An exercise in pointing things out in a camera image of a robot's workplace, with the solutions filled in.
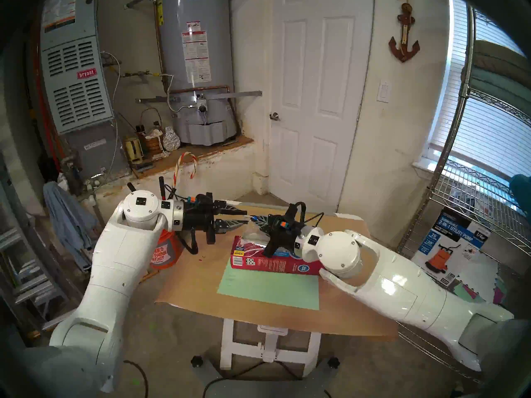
window blinds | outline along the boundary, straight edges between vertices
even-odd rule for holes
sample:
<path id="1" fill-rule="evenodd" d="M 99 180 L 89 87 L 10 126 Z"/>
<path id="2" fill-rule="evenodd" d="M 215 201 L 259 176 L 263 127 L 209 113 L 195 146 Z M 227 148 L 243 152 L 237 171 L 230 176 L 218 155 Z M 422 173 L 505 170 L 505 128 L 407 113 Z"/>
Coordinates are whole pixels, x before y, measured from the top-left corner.
<path id="1" fill-rule="evenodd" d="M 467 41 L 466 4 L 453 1 L 453 42 L 448 84 L 443 89 L 435 131 L 430 147 L 441 150 L 448 137 L 461 86 L 461 70 L 465 65 Z M 523 55 L 518 46 L 493 22 L 479 14 L 476 17 L 476 40 L 503 45 Z M 491 168 L 512 177 L 531 175 L 531 128 L 511 115 L 483 102 L 468 99 L 452 148 L 453 155 Z"/>

window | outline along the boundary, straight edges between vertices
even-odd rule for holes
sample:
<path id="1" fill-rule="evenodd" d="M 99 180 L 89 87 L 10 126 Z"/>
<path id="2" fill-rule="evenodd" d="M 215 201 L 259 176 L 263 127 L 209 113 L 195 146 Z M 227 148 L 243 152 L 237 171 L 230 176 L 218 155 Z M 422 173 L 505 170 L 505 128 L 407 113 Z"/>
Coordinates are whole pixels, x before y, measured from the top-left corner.
<path id="1" fill-rule="evenodd" d="M 485 16 L 477 14 L 476 40 L 485 40 L 523 55 L 518 46 Z M 427 158 L 437 160 L 457 107 L 461 70 L 465 65 L 467 41 L 466 4 L 450 0 L 449 66 L 429 138 Z M 510 114 L 483 102 L 468 99 L 451 155 L 478 167 L 495 178 L 531 175 L 531 128 Z"/>

ladder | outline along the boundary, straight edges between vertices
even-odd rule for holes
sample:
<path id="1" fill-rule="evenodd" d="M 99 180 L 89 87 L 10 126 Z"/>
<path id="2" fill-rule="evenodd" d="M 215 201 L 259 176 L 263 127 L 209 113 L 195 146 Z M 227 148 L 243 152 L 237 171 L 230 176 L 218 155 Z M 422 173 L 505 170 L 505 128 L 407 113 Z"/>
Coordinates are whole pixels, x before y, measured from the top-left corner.
<path id="1" fill-rule="evenodd" d="M 21 330 L 40 333 L 67 318 L 83 298 L 79 288 L 64 273 L 59 255 L 39 235 L 22 206 L 0 153 L 0 296 Z M 70 309 L 50 319 L 50 303 Z"/>

white door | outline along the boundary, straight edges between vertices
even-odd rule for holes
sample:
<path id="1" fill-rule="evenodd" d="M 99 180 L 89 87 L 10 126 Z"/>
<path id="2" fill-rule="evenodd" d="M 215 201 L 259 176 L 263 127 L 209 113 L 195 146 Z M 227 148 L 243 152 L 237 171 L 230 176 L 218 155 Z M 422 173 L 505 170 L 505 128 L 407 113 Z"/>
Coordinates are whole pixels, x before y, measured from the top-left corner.
<path id="1" fill-rule="evenodd" d="M 335 212 L 369 59 L 373 0 L 273 0 L 270 190 Z"/>

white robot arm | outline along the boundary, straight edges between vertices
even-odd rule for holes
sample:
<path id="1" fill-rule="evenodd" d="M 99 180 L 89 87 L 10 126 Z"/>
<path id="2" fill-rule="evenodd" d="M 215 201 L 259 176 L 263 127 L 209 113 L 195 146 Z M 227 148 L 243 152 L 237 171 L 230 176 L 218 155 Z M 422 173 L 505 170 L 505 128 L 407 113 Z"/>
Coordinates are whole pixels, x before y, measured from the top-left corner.
<path id="1" fill-rule="evenodd" d="M 34 379 L 53 396 L 71 396 L 72 385 L 76 396 L 114 389 L 116 369 L 122 362 L 127 306 L 163 229 L 202 230 L 207 243 L 213 244 L 216 233 L 230 229 L 227 221 L 214 221 L 214 215 L 247 214 L 227 209 L 225 201 L 214 201 L 210 193 L 191 202 L 161 201 L 150 191 L 130 188 L 132 192 L 118 205 L 98 239 L 90 281 L 79 307 L 51 335 L 49 345 L 55 348 L 45 348 L 37 357 L 36 349 L 28 349 Z M 197 251 L 194 237 L 193 233 L 192 248 L 187 246 L 190 251 Z"/>
<path id="2" fill-rule="evenodd" d="M 480 371 L 478 335 L 495 323 L 514 318 L 506 309 L 492 303 L 471 303 L 438 286 L 418 265 L 353 231 L 323 233 L 318 227 L 295 220 L 296 206 L 286 215 L 274 215 L 262 230 L 271 237 L 267 248 L 293 250 L 307 262 L 320 260 L 320 275 L 380 314 L 414 325 L 436 336 L 462 364 Z M 360 248 L 376 260 L 365 283 L 352 286 L 342 279 L 360 274 L 363 267 Z"/>

